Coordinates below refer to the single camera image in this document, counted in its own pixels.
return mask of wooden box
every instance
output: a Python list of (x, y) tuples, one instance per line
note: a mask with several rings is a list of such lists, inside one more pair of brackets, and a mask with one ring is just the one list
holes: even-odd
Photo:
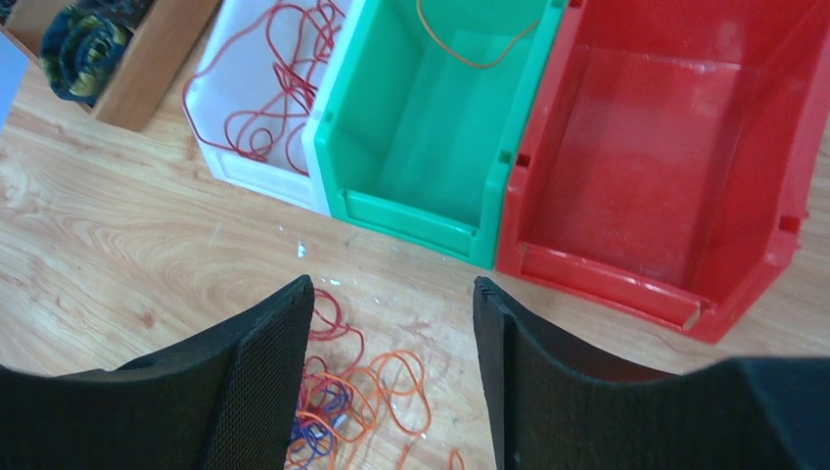
[[(90, 116), (140, 131), (202, 35), (221, 0), (155, 0), (133, 31), (132, 41)], [(40, 39), (58, 13), (74, 0), (18, 0), (0, 32), (39, 63)]]

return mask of patterned fabric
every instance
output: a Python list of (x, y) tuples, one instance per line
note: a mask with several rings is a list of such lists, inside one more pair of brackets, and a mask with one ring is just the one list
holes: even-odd
[(77, 7), (86, 14), (95, 14), (113, 23), (138, 27), (153, 0), (78, 0)]
[(59, 98), (94, 105), (132, 33), (74, 6), (63, 9), (43, 35), (40, 62)]
[(0, 0), (0, 24), (5, 24), (6, 19), (12, 14), (12, 7), (18, 0)]

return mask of black foam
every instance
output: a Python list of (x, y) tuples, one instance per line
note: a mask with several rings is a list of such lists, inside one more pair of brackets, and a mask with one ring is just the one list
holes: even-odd
[(594, 348), (485, 278), (473, 319), (500, 470), (830, 468), (827, 358), (672, 376)]
[(0, 369), (0, 468), (282, 468), (313, 306), (303, 276), (111, 372)]

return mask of plastic storage bin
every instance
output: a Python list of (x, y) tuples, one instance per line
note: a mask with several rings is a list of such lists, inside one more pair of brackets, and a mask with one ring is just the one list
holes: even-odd
[(568, 9), (496, 268), (715, 342), (790, 263), (830, 110), (826, 0)]
[[(321, 13), (315, 13), (314, 21), (306, 20), (301, 24), (300, 35), (302, 15), (297, 9), (280, 11), (273, 16), (273, 20), (263, 18), (278, 3), (274, 0), (225, 0), (198, 71), (206, 71), (223, 45), (237, 33), (243, 31), (245, 34), (232, 41), (212, 69), (193, 79), (185, 92), (185, 107), (194, 131), (202, 137), (197, 142), (213, 177), (328, 215), (322, 179), (316, 173), (317, 165), (308, 161), (301, 143), (308, 110), (295, 100), (291, 100), (288, 106), (282, 101), (271, 103), (282, 88), (274, 70), (276, 56), (265, 39), (270, 22), (269, 37), (284, 60), (290, 61), (295, 49), (298, 57), (308, 60), (313, 57), (315, 47), (322, 47), (316, 41), (318, 33), (314, 26), (324, 24), (324, 20)], [(334, 18), (332, 24), (340, 28), (335, 36), (336, 52), (347, 46), (363, 0), (293, 0), (282, 3), (304, 9), (318, 4), (337, 5), (346, 14), (345, 19), (330, 7), (322, 10), (329, 18)], [(327, 67), (314, 69), (309, 80), (311, 85), (319, 85), (326, 73), (337, 71), (331, 60), (328, 62)], [(282, 117), (264, 115), (253, 118), (251, 113), (284, 114), (286, 108), (291, 117), (286, 119), (286, 131), (282, 136)], [(225, 122), (229, 117), (233, 118), (228, 120), (226, 132)], [(276, 142), (267, 152), (267, 162), (251, 160), (232, 149), (211, 145), (228, 147), (239, 140), (243, 151), (249, 151), (251, 147), (261, 149), (268, 142), (268, 135), (273, 136)], [(291, 155), (294, 167), (288, 162), (287, 154)]]
[(492, 267), (504, 185), (563, 7), (366, 0), (314, 143), (335, 218)]
[(305, 153), (305, 163), (308, 167), (308, 174), (311, 177), (311, 184), (314, 188), (318, 188), (316, 197), (325, 204), (326, 213), (328, 213), (329, 204), (326, 199), (324, 191), (323, 176), (320, 174), (320, 162), (317, 157), (317, 149), (314, 146), (314, 136), (317, 134), (317, 129), (320, 126), (320, 117), (323, 116), (323, 111), (329, 104), (329, 98), (332, 95), (332, 89), (340, 76), (340, 70), (343, 68), (343, 60), (346, 56), (348, 44), (351, 43), (351, 38), (354, 36), (354, 29), (360, 14), (363, 12), (364, 0), (352, 0), (351, 8), (348, 10), (346, 23), (338, 36), (338, 46), (335, 48), (332, 57), (329, 59), (329, 66), (326, 74), (323, 76), (323, 81), (320, 82), (320, 87), (317, 89), (317, 95), (314, 98), (314, 106), (311, 108), (311, 113), (305, 123), (305, 128), (302, 130), (300, 137), (302, 142), (302, 150)]
[(15, 97), (18, 95), (18, 89), (23, 83), (23, 76), (28, 67), (28, 57), (6, 37), (2, 30), (0, 30), (0, 60), (3, 61), (3, 67), (0, 68), (0, 134), (2, 134), (6, 117), (15, 104)]

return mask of wooden table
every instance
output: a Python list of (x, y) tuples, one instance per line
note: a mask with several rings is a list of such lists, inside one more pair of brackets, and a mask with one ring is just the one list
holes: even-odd
[[(435, 419), (408, 468), (442, 468), (450, 447), (467, 468), (492, 468), (471, 321), (473, 279), (485, 272), (214, 181), (180, 97), (181, 80), (138, 135), (55, 99), (29, 68), (0, 137), (0, 363), (41, 374), (114, 368), (308, 273), (366, 332), (369, 356), (409, 348), (426, 362)], [(735, 354), (829, 354), (830, 130), (809, 208), (793, 265), (716, 347), (489, 275), (590, 343), (673, 372)], [(337, 358), (355, 348), (310, 350)], [(406, 417), (417, 420), (418, 406)], [(384, 429), (358, 467), (393, 468), (408, 442)]]

